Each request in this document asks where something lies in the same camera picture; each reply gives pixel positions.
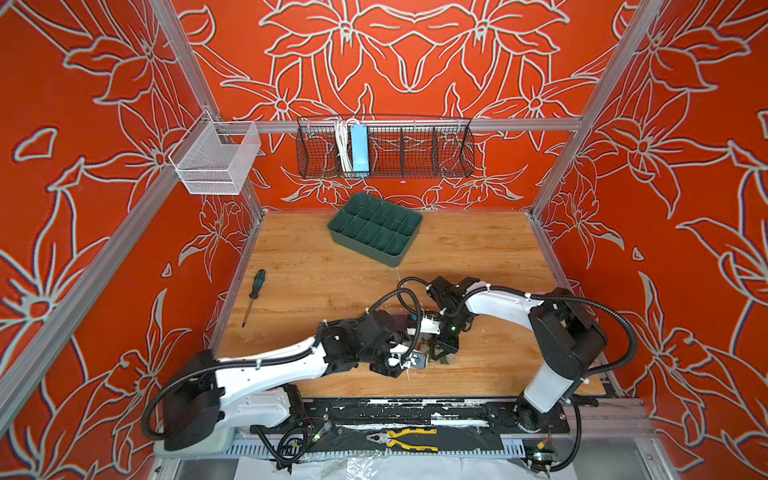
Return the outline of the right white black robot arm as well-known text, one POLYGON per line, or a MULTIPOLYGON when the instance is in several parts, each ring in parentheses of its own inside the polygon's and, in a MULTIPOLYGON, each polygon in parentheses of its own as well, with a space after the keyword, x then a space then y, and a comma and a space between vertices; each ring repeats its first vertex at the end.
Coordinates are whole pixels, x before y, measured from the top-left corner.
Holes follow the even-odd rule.
POLYGON ((631 322, 610 307, 557 288, 536 294, 492 285, 467 277, 454 284, 443 277, 428 282, 406 277, 397 284, 397 299, 416 321, 417 339, 429 337, 429 357, 438 361, 459 350, 459 336, 471 329, 478 316, 490 316, 530 330, 543 364, 516 400, 516 414, 534 418, 549 414, 590 377, 620 369, 638 351, 631 322), (627 350, 617 360, 595 366, 608 339, 588 309, 613 318, 627 337, 627 350))

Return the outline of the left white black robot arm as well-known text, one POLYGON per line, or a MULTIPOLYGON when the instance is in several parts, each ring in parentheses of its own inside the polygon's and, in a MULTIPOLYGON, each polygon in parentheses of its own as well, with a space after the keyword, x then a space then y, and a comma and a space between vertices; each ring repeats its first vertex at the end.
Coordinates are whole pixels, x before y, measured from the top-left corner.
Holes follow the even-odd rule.
POLYGON ((322 322, 314 336, 278 350, 217 359, 204 350, 188 360, 145 407, 143 435, 170 452, 205 442, 218 430, 275 427, 290 415, 287 385, 345 373, 365 364, 396 378, 411 368, 423 330, 424 309, 410 289, 391 295, 411 299, 397 320, 384 295, 360 317, 322 322))

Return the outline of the beige brown argyle sock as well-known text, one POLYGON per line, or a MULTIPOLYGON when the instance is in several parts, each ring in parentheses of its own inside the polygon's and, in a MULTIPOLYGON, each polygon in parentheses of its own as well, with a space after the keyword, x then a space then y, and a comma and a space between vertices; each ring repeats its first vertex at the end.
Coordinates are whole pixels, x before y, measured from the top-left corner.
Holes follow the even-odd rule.
POLYGON ((448 353, 444 349, 438 346, 435 346, 432 343, 422 342, 417 347, 417 350, 421 353, 424 353, 430 362, 437 362, 439 364, 449 364, 449 361, 447 359, 448 353))

